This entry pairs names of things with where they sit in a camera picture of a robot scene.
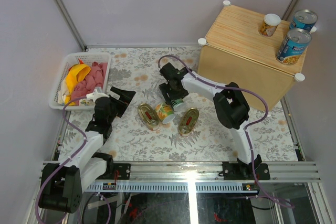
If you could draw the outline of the dark green small can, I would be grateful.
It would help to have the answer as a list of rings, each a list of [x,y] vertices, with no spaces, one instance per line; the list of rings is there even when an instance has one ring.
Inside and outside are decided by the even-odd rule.
[[[176,99],[171,101],[171,107],[173,111],[180,111],[184,108],[185,103],[183,99]]]

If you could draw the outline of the gold oval fish tin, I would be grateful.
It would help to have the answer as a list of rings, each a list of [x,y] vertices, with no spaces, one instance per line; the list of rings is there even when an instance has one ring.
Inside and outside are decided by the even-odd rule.
[[[180,136],[188,136],[194,130],[194,127],[199,118],[199,110],[196,108],[189,108],[184,113],[178,125],[178,132]]]

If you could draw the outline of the yellow jar white lid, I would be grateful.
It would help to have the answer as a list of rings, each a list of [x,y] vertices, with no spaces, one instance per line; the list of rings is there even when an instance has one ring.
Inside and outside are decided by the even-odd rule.
[[[265,37],[271,37],[278,25],[281,23],[281,19],[276,14],[266,14],[264,16],[264,21],[259,29],[259,33]]]

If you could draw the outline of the blue soup can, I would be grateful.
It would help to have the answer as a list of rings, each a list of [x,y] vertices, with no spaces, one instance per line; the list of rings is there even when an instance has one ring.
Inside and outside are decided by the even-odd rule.
[[[318,21],[318,15],[308,9],[301,9],[294,13],[289,29],[299,28],[310,32]]]
[[[284,65],[294,65],[310,44],[312,37],[301,28],[290,29],[276,53],[276,59]]]

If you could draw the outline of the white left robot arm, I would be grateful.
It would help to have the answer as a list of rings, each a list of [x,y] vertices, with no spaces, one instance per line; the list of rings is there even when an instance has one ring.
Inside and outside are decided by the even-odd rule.
[[[80,130],[83,139],[69,156],[57,163],[47,163],[42,171],[41,186],[35,209],[50,209],[65,213],[77,211],[83,192],[98,177],[109,179],[115,166],[109,154],[98,153],[112,133],[112,122],[121,118],[134,98],[135,91],[110,89],[116,99],[94,90],[83,96],[94,102],[94,113],[86,129]]]

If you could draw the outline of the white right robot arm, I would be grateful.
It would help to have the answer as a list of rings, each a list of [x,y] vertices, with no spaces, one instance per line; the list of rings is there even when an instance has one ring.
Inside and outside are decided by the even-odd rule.
[[[159,88],[168,105],[176,107],[177,102],[189,93],[197,93],[213,101],[219,122],[230,130],[235,141],[238,160],[242,162],[239,166],[240,175],[245,179],[257,175],[261,157],[254,153],[247,129],[250,107],[243,95],[247,90],[239,88],[234,82],[215,83],[187,67],[178,70],[171,63],[160,67],[160,74],[166,82]]]

